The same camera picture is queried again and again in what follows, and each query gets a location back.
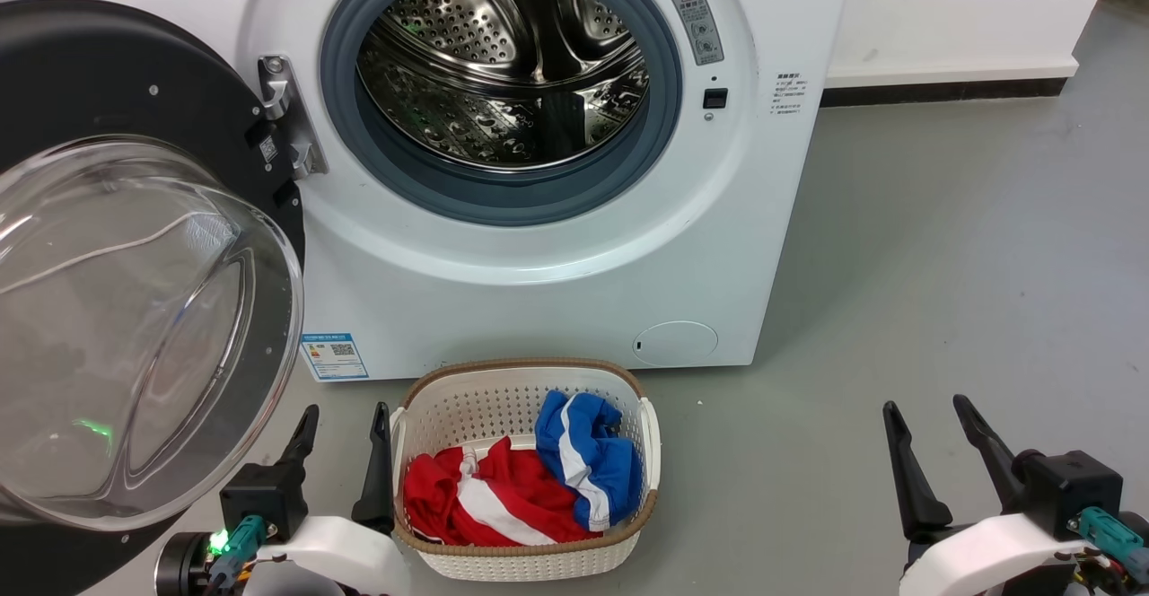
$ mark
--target white wall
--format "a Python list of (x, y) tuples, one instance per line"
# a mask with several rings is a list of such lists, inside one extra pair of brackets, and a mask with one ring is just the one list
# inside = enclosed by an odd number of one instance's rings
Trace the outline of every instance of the white wall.
[(1073, 76), (1096, 0), (846, 0), (827, 86)]

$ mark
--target door hinge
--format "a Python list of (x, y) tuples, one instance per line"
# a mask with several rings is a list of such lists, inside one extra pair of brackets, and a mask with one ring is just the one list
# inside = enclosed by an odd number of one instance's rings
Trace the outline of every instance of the door hinge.
[(291, 146), (295, 179), (326, 175), (327, 161), (316, 141), (311, 118), (295, 85), (295, 73), (286, 55), (263, 55), (259, 61), (263, 115), (275, 122)]

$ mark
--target blue clothing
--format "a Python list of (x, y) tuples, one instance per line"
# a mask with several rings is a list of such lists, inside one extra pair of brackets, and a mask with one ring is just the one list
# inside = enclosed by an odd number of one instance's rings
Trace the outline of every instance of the blue clothing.
[(629, 518), (642, 498), (642, 460), (634, 442), (619, 438), (623, 415), (593, 394), (570, 401), (550, 390), (534, 424), (535, 451), (558, 481), (578, 494), (574, 519), (607, 531)]

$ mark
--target gray floor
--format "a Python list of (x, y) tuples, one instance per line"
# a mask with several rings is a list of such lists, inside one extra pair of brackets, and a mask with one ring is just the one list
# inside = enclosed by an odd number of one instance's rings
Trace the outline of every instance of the gray floor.
[[(896, 593), (904, 563), (880, 419), (896, 400), (956, 518), (995, 513), (950, 408), (965, 393), (1015, 451), (1080, 448), (1149, 513), (1149, 18), (1101, 8), (1059, 100), (822, 113), (750, 367), (643, 372), (662, 495), (619, 570), (423, 595)], [(311, 401), (313, 513), (357, 498), (373, 401), (300, 367), (253, 459)], [(217, 501), (178, 525), (219, 526)], [(88, 591), (145, 594), (156, 549)]]

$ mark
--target basket rim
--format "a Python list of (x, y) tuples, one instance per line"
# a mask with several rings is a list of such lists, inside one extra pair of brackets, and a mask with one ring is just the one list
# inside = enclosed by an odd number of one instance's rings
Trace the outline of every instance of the basket rim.
[(631, 386), (634, 394), (637, 394), (640, 400), (646, 398), (646, 392), (643, 390), (641, 384), (639, 384), (639, 380), (634, 378), (634, 374), (632, 374), (630, 370), (626, 370), (626, 367), (620, 367), (615, 363), (608, 363), (607, 359), (499, 358), (480, 359), (480, 362), (477, 363), (448, 364), (446, 367), (439, 367), (434, 372), (424, 374), (423, 378), (415, 380), (415, 385), (408, 388), (407, 396), (403, 396), (403, 409), (410, 408), (411, 401), (415, 400), (415, 396), (418, 395), (419, 392), (423, 392), (429, 385), (433, 384), (434, 380), (463, 374), (463, 372), (487, 372), (491, 370), (511, 370), (512, 367), (589, 367), (589, 370), (611, 372), (611, 374), (626, 380), (626, 384)]
[[(416, 380), (407, 390), (407, 396), (403, 396), (403, 409), (411, 407), (411, 401), (415, 398), (423, 388), (434, 382), (434, 380), (442, 379), (444, 377), (450, 377), (455, 374), (461, 374), (461, 372), (485, 372), (489, 370), (509, 370), (509, 367), (591, 367), (591, 370), (601, 370), (603, 372), (612, 372), (612, 374), (618, 378), (626, 380), (626, 384), (631, 386), (634, 394), (639, 396), (639, 400), (646, 398), (646, 393), (642, 390), (642, 386), (639, 380), (634, 378), (634, 374), (626, 370), (626, 367), (620, 367), (618, 364), (608, 363), (606, 359), (586, 359), (586, 358), (501, 358), (501, 359), (484, 359), (477, 363), (460, 363), (449, 364), (447, 367), (439, 367), (434, 372), (429, 372), (429, 374), (423, 376), (422, 379)], [(592, 540), (580, 540), (578, 542), (562, 542), (558, 544), (540, 544), (534, 547), (462, 547), (457, 544), (434, 544), (426, 542), (417, 537), (414, 531), (408, 527), (406, 518), (395, 518), (395, 533), (399, 539), (403, 541), (408, 547), (415, 549), (419, 554), (431, 554), (434, 556), (455, 556), (455, 557), (470, 557), (470, 558), (520, 558), (529, 556), (555, 556), (558, 554), (573, 554), (578, 551), (592, 551), (595, 549), (603, 549), (607, 547), (615, 547), (630, 537), (637, 535), (642, 527), (646, 526), (654, 513), (655, 503), (658, 501), (658, 489), (651, 488), (647, 490), (646, 503), (642, 509), (631, 518), (631, 521), (622, 529), (616, 533), (609, 533), (602, 537), (595, 537)], [(399, 491), (395, 494), (395, 512), (401, 513), (403, 509), (403, 485), (400, 482)]]

